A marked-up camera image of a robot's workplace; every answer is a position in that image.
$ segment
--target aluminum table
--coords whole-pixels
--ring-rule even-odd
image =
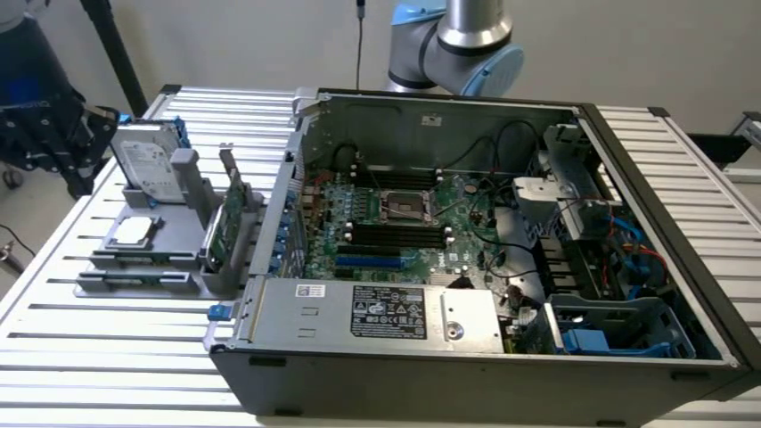
[[[754,278],[761,278],[761,243],[742,239],[760,233],[732,185],[726,187],[721,177],[697,162],[694,144],[668,119],[654,118],[646,109],[612,107],[601,112],[761,336],[761,328],[756,328],[761,327],[761,282]],[[292,93],[184,87],[176,94],[161,94],[147,113],[165,119],[177,115],[187,121],[201,156],[199,167],[215,187],[227,187],[217,146],[233,143],[245,180],[269,196],[292,131]],[[201,344],[209,300],[73,296],[73,279],[87,269],[87,256],[124,205],[124,182],[111,162],[93,196],[76,203],[0,302],[0,426],[409,425],[247,414]],[[692,202],[686,192],[700,193],[688,194],[696,196]],[[705,229],[704,214],[709,221],[734,224],[717,248],[706,242],[712,232]],[[744,262],[750,274],[734,277],[738,274],[716,261],[728,259]],[[216,333],[217,339],[225,339],[232,323],[220,323]],[[761,388],[725,403],[693,402],[648,427],[745,428],[760,424]]]

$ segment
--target warning label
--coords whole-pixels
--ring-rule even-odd
[[[355,285],[351,320],[357,337],[425,339],[424,289]]]

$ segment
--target power supply label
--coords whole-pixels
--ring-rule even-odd
[[[424,340],[424,289],[355,285],[352,334],[357,337]]]

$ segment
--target white wall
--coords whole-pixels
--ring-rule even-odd
[[[392,0],[368,1],[361,84],[382,88]],[[148,98],[164,83],[291,89],[353,86],[352,0],[112,0]],[[760,0],[508,0],[524,45],[517,98],[666,107],[722,132],[761,110]],[[127,108],[77,0],[41,18],[72,83]]]

